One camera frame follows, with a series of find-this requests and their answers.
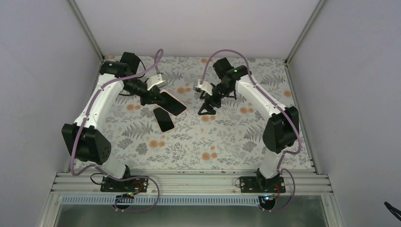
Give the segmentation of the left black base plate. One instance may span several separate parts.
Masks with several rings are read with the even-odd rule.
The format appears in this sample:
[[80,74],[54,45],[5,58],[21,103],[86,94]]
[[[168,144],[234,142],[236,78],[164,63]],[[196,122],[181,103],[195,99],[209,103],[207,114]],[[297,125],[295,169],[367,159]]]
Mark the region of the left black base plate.
[[148,187],[148,179],[134,178],[129,181],[116,181],[109,177],[104,177],[101,183],[101,192],[146,192]]

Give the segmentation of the black smartphone on table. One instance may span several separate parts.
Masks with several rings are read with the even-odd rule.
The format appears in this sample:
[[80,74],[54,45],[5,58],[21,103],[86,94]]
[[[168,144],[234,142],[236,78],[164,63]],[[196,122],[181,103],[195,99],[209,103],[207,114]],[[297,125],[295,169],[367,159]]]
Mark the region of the black smartphone on table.
[[153,114],[156,119],[156,122],[160,127],[161,132],[167,132],[175,128],[169,112],[158,107],[153,109]]

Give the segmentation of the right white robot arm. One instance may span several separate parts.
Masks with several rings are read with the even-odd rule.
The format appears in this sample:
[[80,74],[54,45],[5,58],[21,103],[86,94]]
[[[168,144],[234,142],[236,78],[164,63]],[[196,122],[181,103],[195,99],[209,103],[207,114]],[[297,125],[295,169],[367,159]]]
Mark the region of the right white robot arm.
[[248,63],[233,67],[227,58],[222,58],[213,64],[213,69],[220,80],[218,84],[208,83],[204,77],[194,83],[194,90],[204,101],[198,114],[215,115],[215,109],[221,107],[223,98],[236,98],[236,94],[255,106],[267,121],[262,140],[268,149],[256,170],[256,186],[259,191],[268,192],[278,184],[280,165],[288,153],[287,148],[298,142],[298,150],[302,149],[299,111],[294,106],[281,104],[258,84]]

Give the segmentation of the right aluminium frame post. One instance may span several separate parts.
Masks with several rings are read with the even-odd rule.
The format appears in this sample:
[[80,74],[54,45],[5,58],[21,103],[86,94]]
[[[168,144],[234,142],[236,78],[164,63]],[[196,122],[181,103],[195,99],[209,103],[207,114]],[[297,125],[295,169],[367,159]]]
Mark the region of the right aluminium frame post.
[[298,36],[295,44],[293,45],[291,51],[289,52],[287,58],[285,59],[285,65],[288,67],[292,59],[294,58],[297,50],[299,49],[300,45],[302,44],[304,38],[306,37],[308,31],[310,30],[311,26],[314,24],[314,21],[318,17],[322,7],[324,6],[326,0],[319,0],[313,9],[309,19],[307,20],[305,26],[303,27],[300,35]]

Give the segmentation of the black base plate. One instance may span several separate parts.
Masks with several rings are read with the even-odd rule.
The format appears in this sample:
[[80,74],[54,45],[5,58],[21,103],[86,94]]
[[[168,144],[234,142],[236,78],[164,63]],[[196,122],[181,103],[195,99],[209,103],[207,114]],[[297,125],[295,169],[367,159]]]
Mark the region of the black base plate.
[[116,181],[109,177],[104,177],[101,183],[101,192],[146,192],[148,187],[148,179],[134,178],[129,181]]
[[238,178],[241,193],[285,193],[284,178],[276,176],[270,179],[261,179],[256,176],[242,176]]

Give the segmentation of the left aluminium frame post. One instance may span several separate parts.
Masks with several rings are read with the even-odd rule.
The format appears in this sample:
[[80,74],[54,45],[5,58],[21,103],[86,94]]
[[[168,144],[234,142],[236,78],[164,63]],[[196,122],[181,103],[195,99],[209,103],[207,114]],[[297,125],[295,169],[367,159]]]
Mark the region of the left aluminium frame post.
[[99,47],[97,41],[95,40],[94,35],[90,31],[90,28],[89,28],[87,22],[85,21],[82,12],[79,9],[78,4],[76,3],[75,0],[67,0],[67,2],[69,4],[73,14],[75,15],[76,19],[78,20],[78,23],[81,26],[85,36],[87,37],[92,49],[96,53],[96,55],[99,58],[99,60],[103,61],[104,60],[104,55],[102,54],[102,51],[100,50],[100,47]]

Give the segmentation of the aluminium front rail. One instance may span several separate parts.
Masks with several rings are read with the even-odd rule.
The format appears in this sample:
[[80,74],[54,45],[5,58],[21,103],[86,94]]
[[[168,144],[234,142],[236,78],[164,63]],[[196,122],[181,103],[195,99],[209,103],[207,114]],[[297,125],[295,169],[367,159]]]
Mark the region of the aluminium front rail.
[[[238,178],[254,176],[253,170],[133,170],[135,175],[149,176],[156,183],[149,182],[146,194],[156,195],[160,188],[161,195],[240,195]],[[99,194],[99,182],[102,176],[90,177],[93,171],[80,176],[57,173],[51,187],[53,194]],[[285,196],[294,192],[296,195],[331,195],[333,189],[327,175],[317,175],[308,170],[292,170],[283,173]]]

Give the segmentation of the aluminium frame post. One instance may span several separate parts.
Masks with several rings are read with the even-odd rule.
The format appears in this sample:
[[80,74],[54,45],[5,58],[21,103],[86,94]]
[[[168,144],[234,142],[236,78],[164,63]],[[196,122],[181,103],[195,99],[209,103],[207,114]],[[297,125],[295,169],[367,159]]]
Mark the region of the aluminium frame post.
[[85,21],[82,12],[79,9],[78,4],[76,3],[75,0],[67,0],[67,2],[69,4],[73,14],[75,15],[76,19],[78,20],[78,23],[81,26],[85,36],[87,37],[92,49],[96,53],[96,55],[99,58],[99,60],[103,61],[104,60],[104,55],[102,54],[102,51],[100,50],[100,47],[99,47],[97,41],[95,40],[94,35],[90,31],[90,28],[89,28],[87,22]]
[[300,45],[302,44],[304,38],[306,37],[308,31],[310,30],[311,26],[314,24],[314,21],[318,17],[322,7],[324,6],[326,0],[319,0],[313,9],[309,19],[307,20],[305,26],[303,27],[300,35],[298,36],[295,44],[293,45],[291,51],[289,52],[287,58],[285,59],[285,65],[288,67],[292,59],[294,58],[297,50],[299,49]]

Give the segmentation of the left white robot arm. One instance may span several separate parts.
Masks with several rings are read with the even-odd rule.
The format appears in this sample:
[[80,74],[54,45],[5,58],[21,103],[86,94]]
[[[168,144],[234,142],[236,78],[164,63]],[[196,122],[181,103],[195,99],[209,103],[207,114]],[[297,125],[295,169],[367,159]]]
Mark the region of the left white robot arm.
[[113,186],[124,192],[131,187],[129,168],[111,154],[112,145],[103,135],[105,120],[113,101],[121,91],[140,98],[141,105],[165,104],[159,86],[166,81],[158,70],[164,50],[156,52],[154,63],[137,73],[134,54],[125,52],[121,61],[102,64],[96,88],[84,110],[72,124],[64,124],[61,132],[70,153],[70,173],[78,176],[95,168],[113,180]]

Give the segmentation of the black object at edge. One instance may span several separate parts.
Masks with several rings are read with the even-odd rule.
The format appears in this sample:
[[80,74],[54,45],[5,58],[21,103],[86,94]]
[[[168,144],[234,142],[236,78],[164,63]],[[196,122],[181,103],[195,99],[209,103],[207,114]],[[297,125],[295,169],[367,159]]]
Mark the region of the black object at edge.
[[401,211],[399,209],[397,209],[387,201],[384,202],[384,205],[399,221],[401,221]]

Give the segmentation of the floral table mat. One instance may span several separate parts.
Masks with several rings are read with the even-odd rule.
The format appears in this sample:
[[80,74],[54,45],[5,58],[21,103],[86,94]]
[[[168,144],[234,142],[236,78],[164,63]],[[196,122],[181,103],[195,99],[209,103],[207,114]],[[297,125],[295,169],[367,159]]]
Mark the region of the floral table mat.
[[268,151],[262,141],[266,120],[243,96],[225,98],[215,115],[198,115],[202,100],[193,84],[206,72],[217,84],[211,63],[202,57],[163,57],[159,70],[165,90],[186,110],[172,116],[175,128],[161,132],[153,105],[135,96],[118,96],[105,120],[103,135],[112,155],[133,169],[257,169]]

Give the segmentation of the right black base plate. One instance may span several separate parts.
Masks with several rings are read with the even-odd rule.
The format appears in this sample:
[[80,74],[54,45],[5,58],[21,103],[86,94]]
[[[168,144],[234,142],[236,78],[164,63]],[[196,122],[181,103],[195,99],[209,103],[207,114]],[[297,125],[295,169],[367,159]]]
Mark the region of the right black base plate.
[[284,178],[276,176],[270,179],[261,179],[256,176],[242,176],[238,178],[241,193],[285,193]]

